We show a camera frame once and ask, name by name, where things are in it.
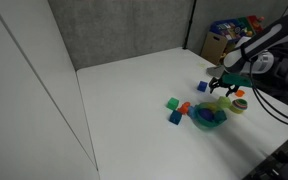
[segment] cardboard box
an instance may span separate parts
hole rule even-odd
[[[227,42],[226,37],[208,32],[201,56],[214,65],[218,65],[224,49],[227,46]]]

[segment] green block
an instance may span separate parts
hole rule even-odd
[[[220,106],[221,108],[229,108],[231,106],[231,100],[228,97],[221,96],[217,100],[217,105]]]
[[[171,110],[176,110],[177,106],[179,104],[179,100],[175,99],[175,98],[171,98],[168,103],[167,103],[167,108],[171,109]]]
[[[252,87],[252,83],[249,78],[240,76],[238,74],[225,74],[222,76],[222,80],[226,84]]]

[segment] blue block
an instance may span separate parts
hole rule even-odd
[[[170,122],[178,125],[181,121],[182,114],[178,111],[173,111],[171,116],[170,116]]]
[[[197,86],[197,90],[205,92],[207,88],[207,82],[200,81],[200,84]]]
[[[196,119],[196,108],[194,108],[193,106],[188,107],[188,113],[187,115],[191,118],[191,119]]]

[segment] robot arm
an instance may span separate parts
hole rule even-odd
[[[288,42],[288,15],[275,21],[261,33],[246,41],[242,39],[240,46],[228,53],[224,59],[225,71],[228,73],[245,73],[251,62],[254,73],[265,73],[272,67],[273,58],[266,49],[277,44]]]

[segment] white cabinet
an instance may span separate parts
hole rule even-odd
[[[0,180],[97,180],[98,172],[0,22]]]
[[[94,164],[72,62],[47,0],[0,0],[0,14]]]

